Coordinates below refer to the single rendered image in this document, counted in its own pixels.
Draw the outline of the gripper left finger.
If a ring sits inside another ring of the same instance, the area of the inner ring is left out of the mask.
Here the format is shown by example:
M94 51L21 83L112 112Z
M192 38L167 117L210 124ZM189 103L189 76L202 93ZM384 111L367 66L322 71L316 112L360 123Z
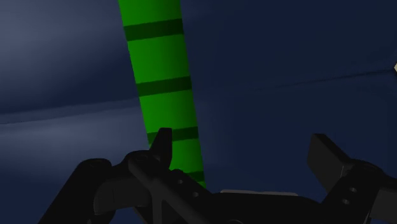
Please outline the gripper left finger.
M110 224L126 207L144 224L214 224L202 173L169 169L173 142L197 136L196 127L161 128L150 134L148 150L130 152L118 165L103 158L82 161L38 224Z

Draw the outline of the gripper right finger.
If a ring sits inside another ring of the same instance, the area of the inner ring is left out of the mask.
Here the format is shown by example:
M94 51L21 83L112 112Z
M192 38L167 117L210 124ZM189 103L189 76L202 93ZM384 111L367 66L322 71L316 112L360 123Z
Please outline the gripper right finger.
M318 224L397 224L397 178L364 160L350 158L328 136L313 134L307 165L327 192Z

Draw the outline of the green striped cylinder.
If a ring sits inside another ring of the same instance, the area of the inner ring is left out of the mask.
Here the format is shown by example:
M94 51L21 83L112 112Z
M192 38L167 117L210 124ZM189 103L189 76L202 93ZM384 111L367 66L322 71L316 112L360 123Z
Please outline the green striped cylinder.
M205 185L180 0L117 0L149 143L172 129L171 169Z

